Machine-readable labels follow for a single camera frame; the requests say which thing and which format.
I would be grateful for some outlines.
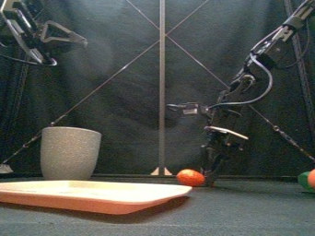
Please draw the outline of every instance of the orange fruit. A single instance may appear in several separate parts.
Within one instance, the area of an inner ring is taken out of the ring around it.
[[[176,179],[182,185],[188,186],[200,186],[204,184],[204,176],[191,169],[181,170],[176,175]]]
[[[308,185],[315,189],[315,169],[308,174],[307,182]]]

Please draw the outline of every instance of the black cable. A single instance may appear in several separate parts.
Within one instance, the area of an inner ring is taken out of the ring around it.
[[[215,109],[215,108],[221,107],[221,106],[243,106],[243,105],[252,104],[253,102],[261,100],[265,97],[265,95],[269,93],[269,91],[272,89],[272,86],[273,86],[273,77],[272,77],[271,71],[256,60],[256,58],[255,58],[252,53],[249,54],[249,57],[251,57],[252,62],[264,70],[265,74],[268,75],[269,83],[268,83],[267,89],[264,90],[264,92],[253,100],[247,100],[247,101],[240,101],[240,102],[223,102],[223,103],[217,103],[213,106],[211,106],[208,108],[208,110]]]
[[[2,55],[2,54],[0,54],[0,57],[5,58],[6,60],[10,60],[13,62],[22,63],[22,64],[26,64],[26,65],[42,65],[42,66],[56,66],[57,65],[56,60],[53,58],[50,58],[50,63],[49,64],[40,64],[40,63],[26,62],[25,60],[13,58],[13,57]]]

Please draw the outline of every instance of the green ball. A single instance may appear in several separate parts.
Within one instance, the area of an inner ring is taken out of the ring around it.
[[[307,181],[308,174],[309,174],[309,171],[301,173],[297,176],[297,182],[304,187],[304,189],[307,189],[311,193],[315,193],[315,189],[309,186],[308,181]]]

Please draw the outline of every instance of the dark table surface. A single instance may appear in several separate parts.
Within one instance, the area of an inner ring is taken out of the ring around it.
[[[41,178],[0,179],[0,182],[18,181],[41,181]],[[117,182],[142,183],[138,179]],[[195,187],[186,196],[128,215],[0,203],[0,216],[1,236],[304,236],[315,235],[315,194],[292,182],[217,180],[215,188]]]

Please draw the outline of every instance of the black backdrop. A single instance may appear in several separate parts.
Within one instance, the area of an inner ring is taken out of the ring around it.
[[[165,103],[215,104],[256,42],[287,18],[281,0],[165,0]],[[44,16],[81,34],[88,47],[56,57],[57,67],[1,59],[1,160],[92,96],[56,125],[102,133],[96,173],[149,174],[158,166],[160,1],[45,0]],[[292,8],[300,1],[292,1]],[[275,87],[255,109],[309,152],[313,149],[313,31],[307,51],[308,95],[297,67],[273,70]],[[301,31],[305,47],[305,31]],[[16,48],[2,52],[18,55]],[[295,60],[293,50],[281,62]],[[199,168],[205,120],[165,111],[165,166]],[[239,130],[249,136],[224,174],[283,176],[311,168],[309,159],[247,109]],[[16,172],[40,172],[40,141],[9,161]]]

